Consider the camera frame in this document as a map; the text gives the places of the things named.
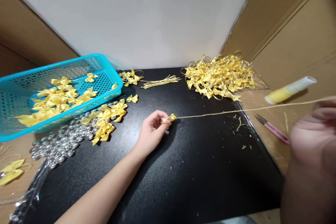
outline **hand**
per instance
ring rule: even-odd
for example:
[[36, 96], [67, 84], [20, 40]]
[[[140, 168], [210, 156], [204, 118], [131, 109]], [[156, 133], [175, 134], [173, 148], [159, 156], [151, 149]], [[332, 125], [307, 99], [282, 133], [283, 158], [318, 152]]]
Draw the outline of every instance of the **hand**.
[[336, 175], [336, 96], [320, 101], [290, 133], [292, 157], [300, 164]]
[[160, 143], [161, 138], [168, 127], [171, 125], [170, 120], [161, 122], [169, 117], [165, 112], [156, 110], [142, 123], [139, 139], [134, 147], [141, 156], [147, 157]]

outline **blue plastic basket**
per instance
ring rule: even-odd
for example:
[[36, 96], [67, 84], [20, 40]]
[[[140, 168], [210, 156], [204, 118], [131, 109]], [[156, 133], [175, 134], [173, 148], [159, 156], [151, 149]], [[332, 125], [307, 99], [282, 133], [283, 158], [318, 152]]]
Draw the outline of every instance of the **blue plastic basket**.
[[[94, 82], [85, 82], [87, 74], [98, 75]], [[72, 86], [82, 95], [88, 88], [99, 91], [91, 101], [69, 109], [59, 115], [40, 122], [32, 127], [21, 124], [15, 116], [32, 114], [34, 102], [30, 98], [38, 98], [38, 90], [54, 87], [51, 79], [66, 76], [72, 80]], [[117, 82], [118, 87], [111, 90]], [[10, 141], [27, 133], [40, 133], [82, 114], [109, 99], [121, 94], [123, 81], [102, 54], [90, 54], [56, 64], [35, 68], [0, 78], [1, 114], [0, 142]]]

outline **yellow glue stick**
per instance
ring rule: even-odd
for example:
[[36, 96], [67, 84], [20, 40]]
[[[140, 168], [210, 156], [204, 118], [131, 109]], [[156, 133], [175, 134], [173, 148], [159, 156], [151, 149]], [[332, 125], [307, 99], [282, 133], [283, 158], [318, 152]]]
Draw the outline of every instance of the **yellow glue stick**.
[[265, 100], [271, 104], [282, 102], [316, 82], [317, 81], [313, 77], [306, 76], [296, 82], [293, 82], [292, 84], [289, 84], [283, 88], [275, 90], [274, 92], [265, 96]]

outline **scissors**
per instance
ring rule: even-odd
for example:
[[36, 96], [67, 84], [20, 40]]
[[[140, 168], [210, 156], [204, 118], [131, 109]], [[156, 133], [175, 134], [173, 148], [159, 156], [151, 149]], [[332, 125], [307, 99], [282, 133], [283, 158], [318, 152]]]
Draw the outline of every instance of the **scissors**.
[[269, 131], [271, 131], [277, 138], [279, 138], [283, 143], [289, 144], [289, 139], [280, 130], [278, 130], [273, 124], [269, 123], [261, 115], [257, 114], [255, 117], [261, 122]]

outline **black tabletop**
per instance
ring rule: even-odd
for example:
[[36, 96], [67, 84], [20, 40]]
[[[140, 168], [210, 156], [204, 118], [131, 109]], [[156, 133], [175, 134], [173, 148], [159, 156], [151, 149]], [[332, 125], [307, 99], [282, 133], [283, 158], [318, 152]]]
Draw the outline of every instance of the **black tabletop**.
[[[74, 157], [49, 171], [25, 223], [54, 223], [134, 147], [142, 121], [155, 110], [176, 116], [236, 110], [228, 98], [209, 100], [189, 90], [180, 68], [144, 73], [144, 80], [169, 74], [182, 80], [149, 89], [139, 89], [142, 83], [123, 87], [121, 98], [138, 94], [138, 103], [127, 103], [110, 141], [82, 142]], [[283, 178], [253, 130], [244, 125], [236, 131], [240, 116], [175, 120], [109, 223], [206, 223], [279, 207]]]

